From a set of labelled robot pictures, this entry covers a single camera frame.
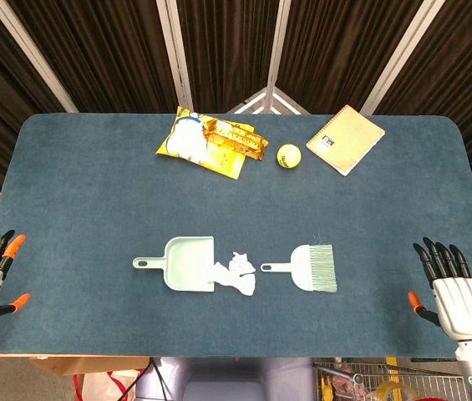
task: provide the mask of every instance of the yellow snack bag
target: yellow snack bag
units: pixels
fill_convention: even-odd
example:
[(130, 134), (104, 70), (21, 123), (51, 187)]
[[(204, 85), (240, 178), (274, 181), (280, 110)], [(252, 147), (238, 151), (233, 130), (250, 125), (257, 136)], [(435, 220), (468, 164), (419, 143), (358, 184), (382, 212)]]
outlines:
[[(186, 159), (237, 180), (245, 162), (245, 155), (236, 152), (231, 147), (206, 139), (204, 135), (206, 123), (215, 119), (209, 115), (191, 113), (188, 109), (178, 106), (170, 134), (155, 153)], [(251, 125), (227, 122), (248, 131), (254, 131)]]

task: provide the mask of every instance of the yellow notebook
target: yellow notebook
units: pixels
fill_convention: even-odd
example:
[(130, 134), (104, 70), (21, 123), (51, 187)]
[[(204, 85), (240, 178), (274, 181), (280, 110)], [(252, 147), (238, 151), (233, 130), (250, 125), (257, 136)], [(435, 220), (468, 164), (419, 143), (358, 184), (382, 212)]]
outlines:
[(347, 175), (383, 135), (382, 128), (346, 105), (306, 146), (341, 174)]

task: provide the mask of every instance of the tennis ball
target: tennis ball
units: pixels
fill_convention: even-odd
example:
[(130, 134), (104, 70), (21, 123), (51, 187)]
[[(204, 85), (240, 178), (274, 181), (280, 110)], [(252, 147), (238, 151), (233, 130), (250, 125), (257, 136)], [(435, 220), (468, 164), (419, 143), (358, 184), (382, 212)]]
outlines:
[(277, 160), (285, 169), (292, 169), (301, 161), (301, 151), (295, 145), (285, 144), (278, 150)]

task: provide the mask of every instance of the blue table surface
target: blue table surface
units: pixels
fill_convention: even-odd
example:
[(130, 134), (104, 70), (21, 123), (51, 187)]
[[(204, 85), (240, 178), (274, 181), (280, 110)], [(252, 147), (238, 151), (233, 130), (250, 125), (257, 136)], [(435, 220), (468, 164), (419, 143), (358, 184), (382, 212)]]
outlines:
[[(305, 146), (329, 115), (224, 115), (269, 139), (239, 180), (155, 151), (173, 114), (39, 114), (24, 124), (0, 200), (0, 233), (28, 239), (1, 302), (0, 353), (163, 356), (452, 357), (456, 343), (414, 315), (434, 308), (412, 243), (462, 249), (472, 271), (472, 175), (455, 124), (373, 116), (386, 135), (347, 176)], [(280, 168), (277, 149), (302, 162)], [(174, 292), (136, 256), (174, 236), (214, 236), (216, 261), (289, 261), (332, 243), (338, 292), (304, 292), (288, 274), (256, 273), (244, 297)]]

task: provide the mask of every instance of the wire basket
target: wire basket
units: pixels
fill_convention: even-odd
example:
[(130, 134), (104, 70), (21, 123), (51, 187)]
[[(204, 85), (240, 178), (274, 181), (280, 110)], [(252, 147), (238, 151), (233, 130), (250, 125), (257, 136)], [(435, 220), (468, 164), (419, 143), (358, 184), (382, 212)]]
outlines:
[[(318, 368), (339, 369), (337, 363), (319, 363)], [(462, 376), (455, 376), (448, 373), (433, 372), (423, 369), (402, 368), (385, 363), (350, 363), (348, 365), (353, 373), (358, 373), (363, 378), (365, 395), (358, 395), (356, 400), (376, 401), (374, 395), (377, 387), (387, 381), (407, 384), (413, 388), (420, 398), (436, 397), (448, 399), (449, 401), (468, 401), (468, 391)], [(320, 382), (321, 376), (332, 376), (321, 370), (317, 370), (317, 389), (319, 400), (321, 400)], [(355, 399), (352, 393), (336, 392), (336, 399)], [(394, 401), (400, 401), (400, 397), (395, 394)]]

